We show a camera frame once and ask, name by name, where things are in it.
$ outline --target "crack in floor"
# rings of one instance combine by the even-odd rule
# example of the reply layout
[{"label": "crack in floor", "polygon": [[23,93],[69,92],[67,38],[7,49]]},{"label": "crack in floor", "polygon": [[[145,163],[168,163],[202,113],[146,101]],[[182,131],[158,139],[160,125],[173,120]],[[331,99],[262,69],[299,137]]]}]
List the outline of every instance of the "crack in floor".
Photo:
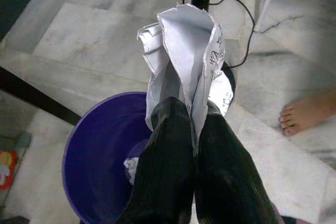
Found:
[{"label": "crack in floor", "polygon": [[302,18],[302,17],[303,17],[303,15],[295,16],[295,17],[288,17],[288,18],[285,18],[285,19],[279,21],[278,23],[276,23],[275,25],[272,25],[272,26],[266,28],[264,31],[260,31],[260,32],[256,32],[256,33],[264,34],[264,33],[268,32],[268,30],[270,30],[270,29],[272,29],[272,28],[274,28],[274,27],[279,26],[281,23],[283,23],[283,22],[285,22],[285,21],[288,21],[288,20],[293,20],[293,21],[294,21],[294,20],[296,20],[296,19],[298,19],[298,18]]}]

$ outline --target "white paper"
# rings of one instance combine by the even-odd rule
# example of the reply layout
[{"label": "white paper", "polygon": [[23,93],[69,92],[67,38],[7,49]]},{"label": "white paper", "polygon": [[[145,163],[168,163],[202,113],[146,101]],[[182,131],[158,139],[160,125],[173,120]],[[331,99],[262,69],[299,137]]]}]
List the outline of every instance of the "white paper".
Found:
[{"label": "white paper", "polygon": [[221,114],[225,116],[233,98],[233,91],[230,81],[223,71],[220,71],[212,81],[208,98],[217,105]]},{"label": "white paper", "polygon": [[139,162],[138,157],[126,158],[124,161],[124,166],[128,173],[129,182],[132,185],[134,185],[135,173],[137,171],[138,162]]},{"label": "white paper", "polygon": [[152,71],[146,122],[153,130],[150,117],[155,106],[167,97],[180,99],[192,119],[197,151],[211,83],[224,62],[222,30],[209,13],[189,4],[159,13],[158,21],[138,32]]}]

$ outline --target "marble floor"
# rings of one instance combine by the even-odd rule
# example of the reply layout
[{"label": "marble floor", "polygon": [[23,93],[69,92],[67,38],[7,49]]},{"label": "marble floor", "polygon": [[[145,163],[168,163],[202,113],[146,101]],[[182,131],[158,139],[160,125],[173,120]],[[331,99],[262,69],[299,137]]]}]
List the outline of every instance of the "marble floor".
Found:
[{"label": "marble floor", "polygon": [[[258,16],[263,0],[242,0]],[[111,95],[145,91],[150,76],[139,28],[181,0],[32,0],[0,44],[0,64],[80,115]],[[251,153],[282,214],[336,223],[336,118],[286,138],[286,103],[336,87],[336,0],[272,0],[239,69],[227,120]],[[239,63],[251,28],[234,0],[211,6]],[[78,223],[62,188],[72,126],[0,93],[0,132],[33,135],[2,215],[32,224]]]}]

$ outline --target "plastic bucket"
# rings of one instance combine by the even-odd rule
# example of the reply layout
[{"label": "plastic bucket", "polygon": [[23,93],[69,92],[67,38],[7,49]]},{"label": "plastic bucket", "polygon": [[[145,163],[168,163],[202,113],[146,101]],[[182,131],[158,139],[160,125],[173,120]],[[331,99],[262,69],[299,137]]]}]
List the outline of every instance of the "plastic bucket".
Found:
[{"label": "plastic bucket", "polygon": [[123,162],[138,155],[151,135],[144,120],[145,98],[145,92],[110,97],[86,113],[72,132],[63,158],[63,185],[86,224],[115,223],[128,202],[132,187]]}]

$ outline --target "bare foot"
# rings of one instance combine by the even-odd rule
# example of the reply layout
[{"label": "bare foot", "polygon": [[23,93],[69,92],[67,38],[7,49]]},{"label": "bare foot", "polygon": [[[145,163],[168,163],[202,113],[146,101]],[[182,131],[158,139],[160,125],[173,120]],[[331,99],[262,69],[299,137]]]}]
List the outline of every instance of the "bare foot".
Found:
[{"label": "bare foot", "polygon": [[336,90],[316,94],[286,105],[279,118],[286,136],[293,136],[336,115]]}]

